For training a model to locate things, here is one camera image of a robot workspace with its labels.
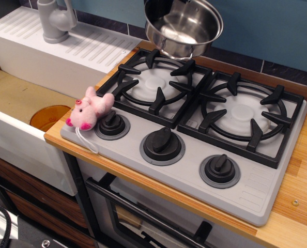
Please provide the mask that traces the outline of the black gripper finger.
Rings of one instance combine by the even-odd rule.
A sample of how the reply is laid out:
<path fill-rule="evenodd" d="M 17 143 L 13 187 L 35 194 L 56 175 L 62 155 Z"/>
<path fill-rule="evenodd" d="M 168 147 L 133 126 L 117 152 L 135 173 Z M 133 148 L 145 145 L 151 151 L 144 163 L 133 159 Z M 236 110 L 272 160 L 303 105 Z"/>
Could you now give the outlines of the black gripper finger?
<path fill-rule="evenodd" d="M 145 16 L 149 23 L 166 16 L 170 13 L 173 0 L 147 0 L 144 5 Z"/>

